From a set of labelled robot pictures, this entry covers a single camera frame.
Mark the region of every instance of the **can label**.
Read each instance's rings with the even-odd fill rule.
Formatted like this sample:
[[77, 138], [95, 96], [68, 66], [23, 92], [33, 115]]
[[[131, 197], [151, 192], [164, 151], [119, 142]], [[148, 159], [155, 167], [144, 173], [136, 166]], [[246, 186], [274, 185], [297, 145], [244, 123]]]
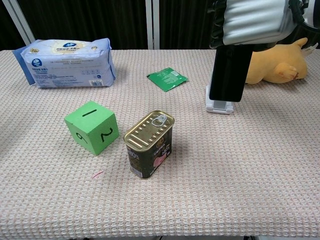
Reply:
[[140, 178], [147, 179], [151, 177], [172, 151], [172, 128], [146, 151], [135, 151], [129, 146], [126, 148], [132, 172]]

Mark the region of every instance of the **blue label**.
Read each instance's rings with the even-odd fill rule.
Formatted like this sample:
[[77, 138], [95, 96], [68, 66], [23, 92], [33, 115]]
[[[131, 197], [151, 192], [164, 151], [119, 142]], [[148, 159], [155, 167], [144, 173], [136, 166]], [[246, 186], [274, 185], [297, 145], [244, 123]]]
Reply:
[[39, 58], [33, 59], [32, 62], [31, 62], [31, 64], [32, 64], [32, 66], [34, 66], [34, 67], [40, 67], [40, 66], [42, 66], [42, 62], [41, 62], [41, 60], [40, 60]]
[[77, 45], [76, 43], [74, 43], [74, 42], [68, 42], [68, 43], [66, 43], [65, 45], [63, 45], [65, 48], [68, 48], [68, 47], [73, 47], [73, 46], [75, 46], [75, 45]]

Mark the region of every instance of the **can lid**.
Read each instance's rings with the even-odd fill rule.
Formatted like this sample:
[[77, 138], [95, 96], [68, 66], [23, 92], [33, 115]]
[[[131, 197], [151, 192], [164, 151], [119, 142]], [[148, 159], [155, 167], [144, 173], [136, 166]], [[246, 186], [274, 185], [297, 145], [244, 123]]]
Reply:
[[174, 125], [175, 119], [164, 111], [152, 111], [126, 132], [125, 144], [137, 152], [149, 150]]

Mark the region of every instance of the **green sachet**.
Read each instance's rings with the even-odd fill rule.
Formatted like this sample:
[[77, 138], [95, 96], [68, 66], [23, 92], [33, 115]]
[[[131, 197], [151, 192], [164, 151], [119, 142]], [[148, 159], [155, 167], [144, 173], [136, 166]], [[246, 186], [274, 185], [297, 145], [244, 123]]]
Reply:
[[147, 77], [165, 92], [168, 92], [178, 85], [188, 81], [187, 77], [182, 76], [171, 67], [151, 73]]

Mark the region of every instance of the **barcode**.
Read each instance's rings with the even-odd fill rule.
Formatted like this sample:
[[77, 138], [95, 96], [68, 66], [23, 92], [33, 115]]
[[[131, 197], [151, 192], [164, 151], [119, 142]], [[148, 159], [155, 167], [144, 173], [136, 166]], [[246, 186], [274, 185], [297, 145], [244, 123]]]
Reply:
[[173, 75], [175, 75], [175, 76], [178, 76], [179, 75], [179, 73], [177, 73], [176, 71], [172, 71], [171, 72]]
[[102, 80], [89, 80], [89, 83], [92, 87], [103, 86]]
[[130, 167], [131, 167], [131, 171], [132, 171], [134, 174], [136, 174], [136, 175], [138, 175], [140, 178], [142, 178], [142, 172], [139, 172], [137, 169], [133, 168], [132, 166], [130, 166]]

